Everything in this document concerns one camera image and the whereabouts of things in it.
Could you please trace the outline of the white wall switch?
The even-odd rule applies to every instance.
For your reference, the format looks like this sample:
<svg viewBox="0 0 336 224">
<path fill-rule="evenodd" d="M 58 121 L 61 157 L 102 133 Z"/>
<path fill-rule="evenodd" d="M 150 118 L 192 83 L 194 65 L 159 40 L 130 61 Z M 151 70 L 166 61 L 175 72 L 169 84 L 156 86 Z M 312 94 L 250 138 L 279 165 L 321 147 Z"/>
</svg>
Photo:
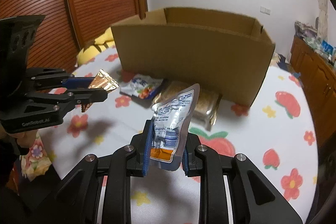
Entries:
<svg viewBox="0 0 336 224">
<path fill-rule="evenodd" d="M 263 6 L 260 7 L 260 12 L 263 13 L 263 14 L 270 15 L 270 9 L 267 9 Z"/>
</svg>

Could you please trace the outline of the beige curtain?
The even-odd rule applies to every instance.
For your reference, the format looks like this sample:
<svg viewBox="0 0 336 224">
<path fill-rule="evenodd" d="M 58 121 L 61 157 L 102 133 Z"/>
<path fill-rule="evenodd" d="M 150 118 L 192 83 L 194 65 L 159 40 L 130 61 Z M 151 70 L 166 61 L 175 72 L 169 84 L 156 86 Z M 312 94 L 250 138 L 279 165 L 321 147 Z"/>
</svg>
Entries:
<svg viewBox="0 0 336 224">
<path fill-rule="evenodd" d="M 317 37 L 321 40 L 327 40 L 328 32 L 328 2 L 327 0 L 317 0 L 319 7 Z"/>
</svg>

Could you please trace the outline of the clear wrapped cracker pack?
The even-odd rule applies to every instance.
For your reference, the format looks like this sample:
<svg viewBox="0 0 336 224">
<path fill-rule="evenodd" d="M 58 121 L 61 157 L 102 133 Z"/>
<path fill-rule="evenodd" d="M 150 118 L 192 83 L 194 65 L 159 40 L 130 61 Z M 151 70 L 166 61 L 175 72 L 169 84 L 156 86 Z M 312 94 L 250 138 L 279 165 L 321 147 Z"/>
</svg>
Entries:
<svg viewBox="0 0 336 224">
<path fill-rule="evenodd" d="M 190 85 L 181 81 L 168 81 L 162 90 L 154 97 L 153 104 L 162 102 Z M 207 89 L 200 88 L 193 118 L 202 124 L 206 130 L 212 128 L 217 119 L 217 110 L 222 96 Z"/>
</svg>

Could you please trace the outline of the copper foil snack packet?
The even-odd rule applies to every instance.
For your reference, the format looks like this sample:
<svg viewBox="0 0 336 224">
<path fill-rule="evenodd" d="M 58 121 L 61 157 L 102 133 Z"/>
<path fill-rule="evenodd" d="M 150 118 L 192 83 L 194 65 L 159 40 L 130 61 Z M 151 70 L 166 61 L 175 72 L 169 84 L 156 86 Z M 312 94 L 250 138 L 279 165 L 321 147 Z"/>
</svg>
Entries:
<svg viewBox="0 0 336 224">
<path fill-rule="evenodd" d="M 88 89 L 102 88 L 107 93 L 110 93 L 119 88 L 118 82 L 113 79 L 106 71 L 100 69 L 88 86 Z"/>
</svg>

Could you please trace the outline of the silver pouch snack packet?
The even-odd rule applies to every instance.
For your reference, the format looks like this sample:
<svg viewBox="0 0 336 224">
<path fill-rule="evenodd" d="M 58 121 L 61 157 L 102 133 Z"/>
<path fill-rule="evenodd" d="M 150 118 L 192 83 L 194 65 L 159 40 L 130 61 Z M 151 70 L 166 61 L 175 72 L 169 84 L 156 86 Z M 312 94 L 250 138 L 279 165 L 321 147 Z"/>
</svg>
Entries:
<svg viewBox="0 0 336 224">
<path fill-rule="evenodd" d="M 151 165 L 169 171 L 179 168 L 199 90 L 199 84 L 193 84 L 153 105 Z"/>
</svg>

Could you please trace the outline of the white blue snack bag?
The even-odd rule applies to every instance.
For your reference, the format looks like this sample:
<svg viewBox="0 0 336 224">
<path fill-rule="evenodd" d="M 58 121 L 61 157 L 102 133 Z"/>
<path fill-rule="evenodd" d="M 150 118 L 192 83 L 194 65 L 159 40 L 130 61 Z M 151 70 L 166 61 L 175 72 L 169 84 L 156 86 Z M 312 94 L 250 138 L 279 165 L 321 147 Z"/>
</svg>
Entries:
<svg viewBox="0 0 336 224">
<path fill-rule="evenodd" d="M 120 92 L 141 100 L 151 100 L 159 92 L 164 79 L 136 74 L 129 82 L 120 85 Z"/>
</svg>

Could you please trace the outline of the yellow plush toy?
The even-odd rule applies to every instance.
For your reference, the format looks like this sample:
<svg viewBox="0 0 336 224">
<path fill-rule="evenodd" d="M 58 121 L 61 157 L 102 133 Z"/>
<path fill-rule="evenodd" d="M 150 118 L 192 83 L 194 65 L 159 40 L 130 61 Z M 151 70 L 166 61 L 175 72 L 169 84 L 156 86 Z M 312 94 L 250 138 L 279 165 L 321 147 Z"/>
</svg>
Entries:
<svg viewBox="0 0 336 224">
<path fill-rule="evenodd" d="M 77 55 L 77 66 L 80 67 L 86 63 L 93 62 L 97 55 L 107 50 L 108 48 L 114 47 L 115 42 L 112 29 L 108 27 L 102 35 L 87 42 L 80 50 Z"/>
</svg>

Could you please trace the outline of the white floral fruit blanket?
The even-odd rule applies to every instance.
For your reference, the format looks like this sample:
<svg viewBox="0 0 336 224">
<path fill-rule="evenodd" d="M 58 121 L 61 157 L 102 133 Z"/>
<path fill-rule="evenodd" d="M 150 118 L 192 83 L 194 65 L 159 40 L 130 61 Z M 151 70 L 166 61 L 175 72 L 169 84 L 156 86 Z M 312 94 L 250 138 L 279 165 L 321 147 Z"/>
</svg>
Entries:
<svg viewBox="0 0 336 224">
<path fill-rule="evenodd" d="M 113 91 L 88 111 L 69 112 L 61 125 L 39 131 L 60 177 L 85 155 L 105 156 L 130 143 L 153 115 L 151 108 Z M 210 130 L 193 120 L 190 131 L 222 155 L 245 154 L 306 220 L 314 200 L 318 149 L 303 89 L 288 72 L 269 67 L 251 108 L 221 101 Z M 131 179 L 133 223 L 197 223 L 198 178 L 182 169 L 151 167 L 144 178 Z"/>
</svg>

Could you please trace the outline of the brown cardboard box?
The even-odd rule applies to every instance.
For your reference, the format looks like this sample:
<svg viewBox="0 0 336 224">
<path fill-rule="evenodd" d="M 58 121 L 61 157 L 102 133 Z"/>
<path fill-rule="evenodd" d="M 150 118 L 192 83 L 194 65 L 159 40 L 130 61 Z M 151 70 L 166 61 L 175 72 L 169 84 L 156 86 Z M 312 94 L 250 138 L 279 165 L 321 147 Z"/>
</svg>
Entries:
<svg viewBox="0 0 336 224">
<path fill-rule="evenodd" d="M 255 18 L 231 12 L 167 7 L 112 24 L 123 70 L 179 80 L 251 106 L 275 43 Z"/>
</svg>

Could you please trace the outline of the wooden sideboard cabinet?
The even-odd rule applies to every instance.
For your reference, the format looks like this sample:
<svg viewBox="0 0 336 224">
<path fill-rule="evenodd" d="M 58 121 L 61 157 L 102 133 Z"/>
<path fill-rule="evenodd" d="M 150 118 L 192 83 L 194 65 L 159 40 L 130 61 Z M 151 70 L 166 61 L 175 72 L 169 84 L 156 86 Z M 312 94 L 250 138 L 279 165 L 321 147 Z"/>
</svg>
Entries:
<svg viewBox="0 0 336 224">
<path fill-rule="evenodd" d="M 290 64 L 301 75 L 317 143 L 322 147 L 335 133 L 335 69 L 297 36 L 290 53 Z"/>
</svg>

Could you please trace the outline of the floral quilt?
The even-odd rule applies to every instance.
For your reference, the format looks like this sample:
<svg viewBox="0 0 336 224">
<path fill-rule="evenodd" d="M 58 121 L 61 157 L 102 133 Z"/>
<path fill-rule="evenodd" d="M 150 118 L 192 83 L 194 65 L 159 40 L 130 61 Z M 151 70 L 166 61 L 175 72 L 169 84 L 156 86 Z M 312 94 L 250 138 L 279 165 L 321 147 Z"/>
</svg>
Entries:
<svg viewBox="0 0 336 224">
<path fill-rule="evenodd" d="M 38 176 L 45 175 L 52 162 L 37 131 L 19 133 L 17 141 L 21 148 L 27 148 L 29 144 L 31 145 L 28 153 L 21 156 L 23 177 L 33 181 Z"/>
</svg>

